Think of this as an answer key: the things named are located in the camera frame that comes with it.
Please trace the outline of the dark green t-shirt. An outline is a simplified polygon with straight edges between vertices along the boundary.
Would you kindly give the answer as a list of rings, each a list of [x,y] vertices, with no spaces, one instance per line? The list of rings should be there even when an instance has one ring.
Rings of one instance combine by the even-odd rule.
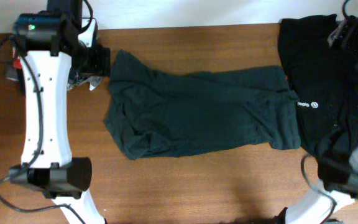
[[[120,50],[104,121],[129,159],[185,157],[267,143],[301,146],[296,93],[282,67],[174,75]]]

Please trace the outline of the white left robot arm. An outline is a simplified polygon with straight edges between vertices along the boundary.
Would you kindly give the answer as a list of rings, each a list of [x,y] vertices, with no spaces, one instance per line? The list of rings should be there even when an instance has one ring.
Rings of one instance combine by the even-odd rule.
[[[87,1],[49,1],[21,14],[12,41],[24,75],[26,132],[12,184],[38,191],[70,223],[104,223],[90,192],[92,165],[73,157],[67,133],[67,86],[109,73],[110,51],[96,42],[96,21],[84,19]]]

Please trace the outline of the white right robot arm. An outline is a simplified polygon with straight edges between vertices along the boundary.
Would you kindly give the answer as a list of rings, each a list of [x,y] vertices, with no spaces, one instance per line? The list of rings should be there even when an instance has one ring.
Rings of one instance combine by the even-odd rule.
[[[329,223],[358,200],[358,17],[283,19],[278,53],[299,97],[301,146],[318,164],[318,181],[277,223]]]

